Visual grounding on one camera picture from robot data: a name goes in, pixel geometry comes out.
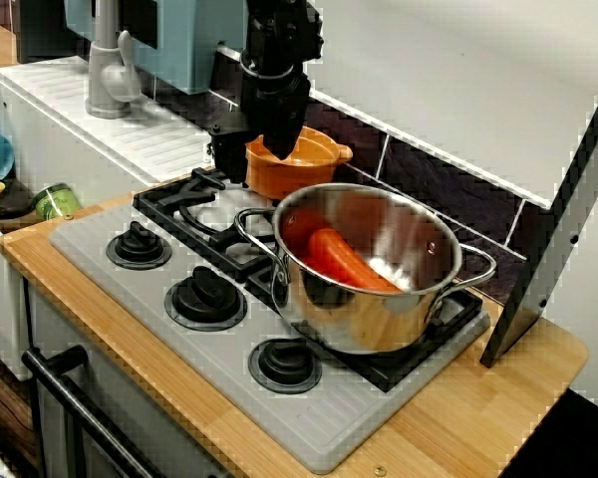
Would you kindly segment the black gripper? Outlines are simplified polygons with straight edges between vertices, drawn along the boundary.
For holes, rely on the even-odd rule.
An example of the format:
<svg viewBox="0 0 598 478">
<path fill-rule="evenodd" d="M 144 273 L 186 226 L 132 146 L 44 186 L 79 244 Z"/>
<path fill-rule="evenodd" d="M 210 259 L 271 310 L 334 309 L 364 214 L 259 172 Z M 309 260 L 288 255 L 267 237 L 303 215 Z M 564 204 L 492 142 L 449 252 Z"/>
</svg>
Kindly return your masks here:
<svg viewBox="0 0 598 478">
<path fill-rule="evenodd" d="M 278 159 L 293 151 L 303 126 L 310 92 L 305 73 L 290 70 L 284 75 L 262 76 L 242 69 L 239 108 L 250 129 L 263 134 L 264 146 Z M 246 180 L 246 145 L 257 132 L 216 123 L 209 131 L 215 167 L 231 183 Z"/>
</svg>

